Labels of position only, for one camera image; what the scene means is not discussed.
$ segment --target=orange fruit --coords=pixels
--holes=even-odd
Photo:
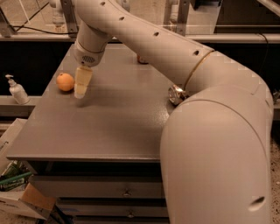
[[[69,73],[60,73],[56,78],[56,84],[62,91],[70,91],[74,88],[75,80]]]

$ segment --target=cardboard box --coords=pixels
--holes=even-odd
[[[7,152],[25,123],[25,119],[16,119],[0,137],[0,173],[9,164],[10,160],[6,158]],[[46,220],[54,204],[55,198],[45,197],[31,184],[28,184],[23,191],[0,192],[0,210],[7,213]]]

